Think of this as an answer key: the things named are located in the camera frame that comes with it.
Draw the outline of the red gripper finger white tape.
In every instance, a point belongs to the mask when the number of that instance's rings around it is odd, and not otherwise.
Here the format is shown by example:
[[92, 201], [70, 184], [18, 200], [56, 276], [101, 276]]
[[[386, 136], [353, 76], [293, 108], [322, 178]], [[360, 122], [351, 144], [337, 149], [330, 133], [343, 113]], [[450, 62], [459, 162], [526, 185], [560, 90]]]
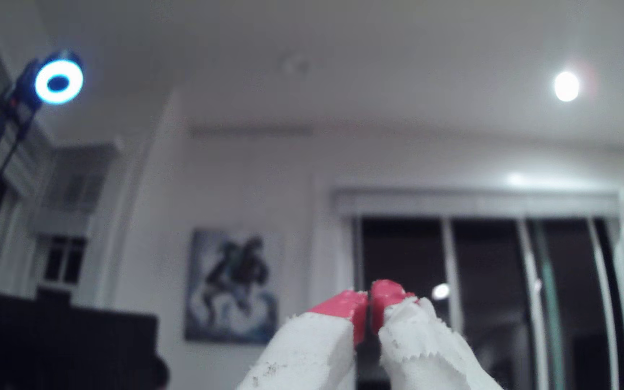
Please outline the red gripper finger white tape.
[[373, 282], [370, 296], [380, 364], [391, 389], [501, 389], [428, 298], [389, 279]]
[[365, 339], [369, 298], [347, 289], [291, 317], [237, 389], [337, 389]]

